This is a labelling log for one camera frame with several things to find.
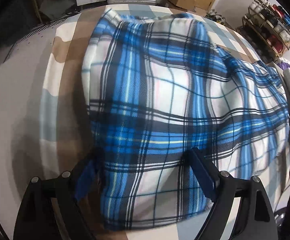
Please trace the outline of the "blue white plaid blanket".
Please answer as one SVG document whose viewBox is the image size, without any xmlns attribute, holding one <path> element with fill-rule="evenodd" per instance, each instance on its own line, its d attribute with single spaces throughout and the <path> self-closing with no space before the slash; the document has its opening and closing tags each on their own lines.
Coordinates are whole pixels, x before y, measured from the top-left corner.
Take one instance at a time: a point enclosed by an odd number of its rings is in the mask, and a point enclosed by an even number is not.
<svg viewBox="0 0 290 240">
<path fill-rule="evenodd" d="M 248 179 L 286 146 L 277 71 L 234 57 L 206 27 L 187 13 L 142 18 L 107 9 L 90 37 L 82 81 L 110 230 L 154 228 L 205 209 L 187 150 Z"/>
</svg>

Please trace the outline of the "wooden shoe rack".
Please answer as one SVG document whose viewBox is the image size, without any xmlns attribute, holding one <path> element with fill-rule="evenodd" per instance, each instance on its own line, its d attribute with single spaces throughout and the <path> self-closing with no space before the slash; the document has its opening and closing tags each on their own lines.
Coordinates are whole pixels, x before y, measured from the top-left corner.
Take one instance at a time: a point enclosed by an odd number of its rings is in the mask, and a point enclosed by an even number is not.
<svg viewBox="0 0 290 240">
<path fill-rule="evenodd" d="M 290 16 L 269 0 L 253 0 L 236 30 L 265 63 L 277 60 L 290 49 Z"/>
</svg>

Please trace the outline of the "brown blue checkered bed sheet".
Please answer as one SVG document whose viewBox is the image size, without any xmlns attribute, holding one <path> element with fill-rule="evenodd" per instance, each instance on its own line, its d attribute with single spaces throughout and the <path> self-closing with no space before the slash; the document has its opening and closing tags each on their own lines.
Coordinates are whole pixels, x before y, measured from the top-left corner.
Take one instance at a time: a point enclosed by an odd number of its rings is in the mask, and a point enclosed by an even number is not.
<svg viewBox="0 0 290 240">
<path fill-rule="evenodd" d="M 88 40 L 102 13 L 112 8 L 122 15 L 158 17 L 178 14 L 182 11 L 140 4 L 114 4 L 86 10 L 65 20 L 55 32 L 52 50 L 44 77 L 40 103 L 40 154 L 46 178 L 52 171 L 60 174 L 71 170 L 88 151 L 87 113 L 81 78 L 82 61 Z M 259 60 L 252 46 L 238 32 L 189 12 L 204 22 L 211 40 L 228 50 L 235 57 L 248 62 Z M 280 202 L 288 184 L 290 165 L 289 146 L 270 166 L 260 174 L 270 203 Z M 102 224 L 87 217 L 89 226 L 95 230 L 97 239 L 193 239 L 208 212 L 178 224 L 142 231 L 105 231 Z"/>
</svg>

